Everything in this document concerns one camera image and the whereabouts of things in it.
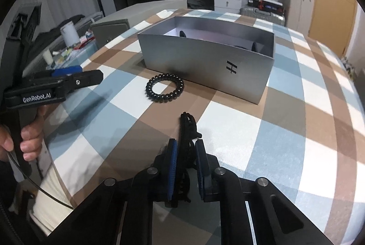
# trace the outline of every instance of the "open box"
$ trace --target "open box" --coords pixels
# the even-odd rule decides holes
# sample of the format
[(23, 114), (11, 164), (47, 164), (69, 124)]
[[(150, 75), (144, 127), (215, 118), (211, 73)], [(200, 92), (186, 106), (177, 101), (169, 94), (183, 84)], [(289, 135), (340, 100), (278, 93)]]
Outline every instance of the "open box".
[(138, 40), (148, 69), (256, 104), (274, 63), (273, 33), (230, 21), (175, 16), (141, 32)]

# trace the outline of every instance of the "black coiled hair tie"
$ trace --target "black coiled hair tie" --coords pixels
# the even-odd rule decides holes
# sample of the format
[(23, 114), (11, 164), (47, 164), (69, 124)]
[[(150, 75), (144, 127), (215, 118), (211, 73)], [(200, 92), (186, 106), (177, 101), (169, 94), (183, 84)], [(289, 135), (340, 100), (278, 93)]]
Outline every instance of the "black coiled hair tie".
[[(169, 93), (169, 94), (156, 94), (153, 92), (152, 87), (163, 80), (169, 80), (172, 81), (176, 84), (176, 89)], [(168, 102), (168, 101), (172, 101), (172, 99), (176, 99), (177, 97), (179, 97), (182, 93), (182, 91), (184, 90), (184, 81), (176, 75), (172, 75), (172, 74), (159, 74), (156, 75), (155, 77), (152, 77), (151, 80), (149, 80), (149, 82), (146, 85), (146, 94), (147, 96), (155, 102)]]

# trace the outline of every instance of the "silver bolt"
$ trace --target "silver bolt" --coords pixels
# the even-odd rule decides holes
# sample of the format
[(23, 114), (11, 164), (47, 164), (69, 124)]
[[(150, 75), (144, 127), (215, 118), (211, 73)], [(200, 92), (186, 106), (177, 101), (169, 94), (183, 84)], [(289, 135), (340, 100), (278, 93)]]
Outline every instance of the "silver bolt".
[(106, 186), (113, 186), (115, 184), (115, 179), (114, 178), (105, 179), (104, 184)]
[(147, 169), (147, 173), (149, 173), (149, 175), (154, 175), (158, 172), (158, 169), (155, 167), (151, 167)]
[(269, 181), (266, 178), (259, 178), (257, 180), (257, 183), (259, 183), (261, 186), (267, 186), (269, 184)]
[(225, 168), (222, 168), (222, 167), (218, 167), (214, 170), (214, 172), (217, 174), (217, 175), (223, 175), (225, 172), (226, 172), (226, 169)]

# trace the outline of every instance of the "black symbol on box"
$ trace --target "black symbol on box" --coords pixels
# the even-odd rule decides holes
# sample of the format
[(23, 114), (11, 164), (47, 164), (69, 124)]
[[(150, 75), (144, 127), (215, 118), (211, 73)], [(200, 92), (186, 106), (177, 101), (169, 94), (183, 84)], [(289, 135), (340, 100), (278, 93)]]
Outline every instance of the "black symbol on box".
[(231, 65), (231, 67), (226, 67), (228, 70), (231, 71), (231, 74), (232, 73), (237, 74), (237, 72), (235, 70), (233, 70), (233, 68), (237, 69), (237, 66), (235, 64), (231, 63), (230, 61), (227, 61), (227, 64)]

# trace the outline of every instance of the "human hand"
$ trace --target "human hand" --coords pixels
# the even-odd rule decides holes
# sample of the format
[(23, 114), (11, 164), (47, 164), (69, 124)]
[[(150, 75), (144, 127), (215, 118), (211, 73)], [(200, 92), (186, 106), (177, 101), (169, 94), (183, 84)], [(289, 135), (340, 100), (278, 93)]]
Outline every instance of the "human hand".
[[(41, 106), (38, 108), (37, 116), (35, 120), (25, 126), (21, 130), (21, 150), (23, 151), (23, 157), (26, 161), (32, 161), (36, 159), (41, 153), (42, 140), (43, 140), (43, 124), (44, 115), (47, 112), (47, 106)], [(14, 143), (8, 130), (0, 125), (0, 160), (8, 161), (6, 151), (12, 151), (14, 149)]]

